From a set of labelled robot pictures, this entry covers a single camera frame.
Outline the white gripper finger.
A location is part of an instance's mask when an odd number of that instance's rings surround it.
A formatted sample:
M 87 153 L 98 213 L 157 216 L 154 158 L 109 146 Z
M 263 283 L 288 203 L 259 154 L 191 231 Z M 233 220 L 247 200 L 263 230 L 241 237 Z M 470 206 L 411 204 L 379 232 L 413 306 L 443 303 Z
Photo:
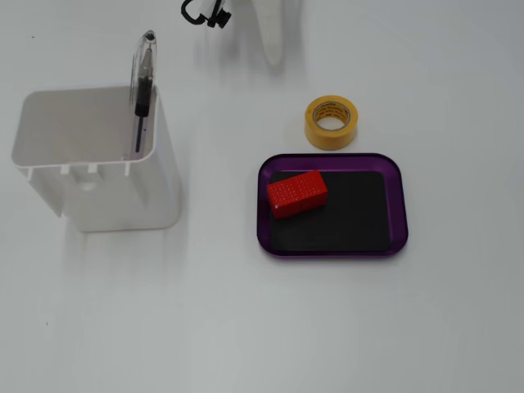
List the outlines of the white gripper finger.
M 301 54 L 301 1 L 252 1 L 267 62 L 281 66 Z

